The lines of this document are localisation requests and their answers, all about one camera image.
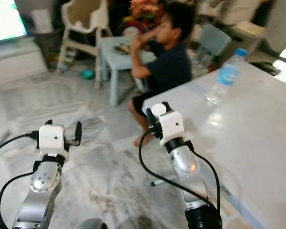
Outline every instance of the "boy's hand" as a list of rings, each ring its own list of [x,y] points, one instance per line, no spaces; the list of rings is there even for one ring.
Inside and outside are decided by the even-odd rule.
[[[137,51],[143,47],[143,42],[141,36],[135,36],[131,43],[131,50]]]

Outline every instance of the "boy's leg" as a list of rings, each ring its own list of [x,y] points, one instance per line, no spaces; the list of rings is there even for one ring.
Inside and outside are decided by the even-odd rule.
[[[129,103],[128,103],[128,109],[133,114],[133,117],[135,118],[137,123],[142,127],[143,133],[145,133],[148,130],[148,126],[149,126],[147,118],[142,116],[141,114],[139,114],[136,111],[132,100],[129,101]],[[135,142],[133,143],[133,145],[135,147],[139,147],[141,137],[142,137],[142,135],[138,139],[136,139]],[[149,143],[152,139],[153,139],[153,135],[148,134],[143,141],[143,146],[146,145],[147,143]]]

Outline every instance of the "white table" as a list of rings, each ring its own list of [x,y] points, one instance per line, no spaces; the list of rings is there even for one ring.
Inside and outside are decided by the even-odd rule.
[[[204,94],[216,74],[148,99],[143,109],[168,101],[234,207],[255,229],[286,229],[286,84],[243,62],[228,100],[212,107]]]
[[[130,55],[123,55],[118,53],[114,46],[121,42],[131,42],[131,37],[106,37],[101,39],[101,57],[102,57],[102,79],[108,80],[107,65],[112,69],[110,81],[110,100],[111,106],[118,104],[118,89],[119,77],[118,71],[125,69],[132,69],[132,62]],[[140,57],[143,63],[152,61],[155,56],[152,52],[141,51]],[[143,90],[142,82],[136,79],[136,83],[140,90]]]

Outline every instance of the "black shirt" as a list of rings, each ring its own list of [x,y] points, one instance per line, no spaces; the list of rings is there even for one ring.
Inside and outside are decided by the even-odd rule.
[[[157,57],[146,65],[152,74],[148,77],[148,84],[153,92],[162,93],[191,80],[191,62],[186,54],[185,43],[170,50],[164,50],[162,45],[153,40],[149,46]]]

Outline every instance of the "black shorts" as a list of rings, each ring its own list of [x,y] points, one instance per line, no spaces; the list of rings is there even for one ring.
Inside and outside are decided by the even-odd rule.
[[[139,96],[136,96],[133,98],[133,106],[137,113],[139,113],[141,116],[147,117],[146,114],[142,111],[143,103],[146,99],[149,99],[151,97],[154,97],[155,95],[158,95],[159,93],[156,92],[146,92]]]

